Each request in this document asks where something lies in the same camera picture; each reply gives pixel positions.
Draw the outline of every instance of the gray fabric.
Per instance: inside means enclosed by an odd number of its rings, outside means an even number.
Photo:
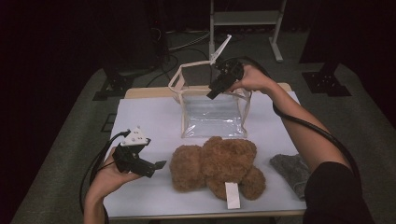
[[[299,154],[294,156],[278,154],[270,160],[270,164],[285,178],[297,196],[303,200],[305,184],[310,176],[303,158]]]

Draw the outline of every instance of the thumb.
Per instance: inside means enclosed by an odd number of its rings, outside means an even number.
[[[234,91],[239,88],[242,88],[242,81],[236,81],[227,91]]]

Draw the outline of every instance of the transparent plastic box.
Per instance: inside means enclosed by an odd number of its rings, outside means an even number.
[[[209,80],[215,77],[217,69],[210,68],[210,61],[182,64],[171,81],[169,89],[182,110],[181,137],[226,138],[247,137],[244,127],[250,108],[251,91],[238,89],[224,92],[211,100],[206,95]],[[189,86],[188,82],[201,83]]]

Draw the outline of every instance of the white table surface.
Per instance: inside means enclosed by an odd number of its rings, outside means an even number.
[[[297,100],[293,91],[289,94]],[[242,195],[240,209],[227,209],[227,203],[216,198],[208,189],[180,193],[173,189],[169,163],[172,153],[181,145],[201,146],[207,138],[181,138],[181,108],[172,97],[122,99],[112,130],[112,136],[140,126],[148,146],[140,152],[140,158],[155,163],[167,161],[152,178],[142,177],[122,186],[105,198],[110,218],[146,217],[246,217],[301,215],[306,206],[287,182],[270,165],[276,154],[295,155],[280,118],[274,113],[268,96],[254,92],[245,128],[247,139],[258,148],[254,164],[266,178],[266,190],[256,201]],[[122,137],[116,139],[117,145]]]

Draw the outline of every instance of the person's right hand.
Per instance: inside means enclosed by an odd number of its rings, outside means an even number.
[[[262,91],[263,93],[267,93],[274,83],[271,78],[263,74],[258,68],[246,64],[244,65],[244,77],[236,81],[227,91],[244,88],[247,91]]]

